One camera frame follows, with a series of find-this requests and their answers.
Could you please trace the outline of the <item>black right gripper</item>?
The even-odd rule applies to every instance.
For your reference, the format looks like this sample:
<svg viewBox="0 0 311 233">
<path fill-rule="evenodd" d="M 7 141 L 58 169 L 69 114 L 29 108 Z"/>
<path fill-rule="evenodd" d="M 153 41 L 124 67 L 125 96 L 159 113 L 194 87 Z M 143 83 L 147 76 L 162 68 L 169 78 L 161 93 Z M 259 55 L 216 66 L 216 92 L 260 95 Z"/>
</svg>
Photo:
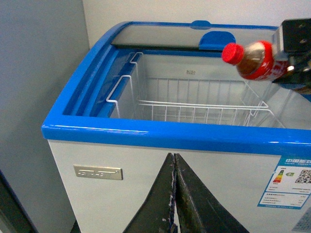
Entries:
<svg viewBox="0 0 311 233">
<path fill-rule="evenodd" d="M 287 19 L 272 37 L 276 61 L 287 62 L 287 73 L 274 83 L 293 91 L 311 90 L 311 19 Z"/>
</svg>

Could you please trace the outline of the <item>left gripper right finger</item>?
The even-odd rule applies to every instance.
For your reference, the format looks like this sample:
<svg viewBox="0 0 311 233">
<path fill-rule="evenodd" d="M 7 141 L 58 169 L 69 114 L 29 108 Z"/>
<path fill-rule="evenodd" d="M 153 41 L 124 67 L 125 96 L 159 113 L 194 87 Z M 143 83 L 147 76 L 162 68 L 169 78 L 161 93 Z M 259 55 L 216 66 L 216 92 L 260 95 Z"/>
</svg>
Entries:
<svg viewBox="0 0 311 233">
<path fill-rule="evenodd" d="M 247 233 L 248 230 L 226 210 L 184 158 L 176 153 L 175 201 L 182 233 Z"/>
</svg>

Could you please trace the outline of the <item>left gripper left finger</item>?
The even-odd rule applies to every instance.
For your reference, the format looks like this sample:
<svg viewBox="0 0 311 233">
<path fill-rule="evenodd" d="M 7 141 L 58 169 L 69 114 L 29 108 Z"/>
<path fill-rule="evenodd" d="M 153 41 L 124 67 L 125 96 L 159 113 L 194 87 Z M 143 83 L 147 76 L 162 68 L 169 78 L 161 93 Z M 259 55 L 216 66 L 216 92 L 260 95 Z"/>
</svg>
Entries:
<svg viewBox="0 0 311 233">
<path fill-rule="evenodd" d="M 176 233 L 174 222 L 177 171 L 175 156 L 168 153 L 139 210 L 125 233 Z"/>
</svg>

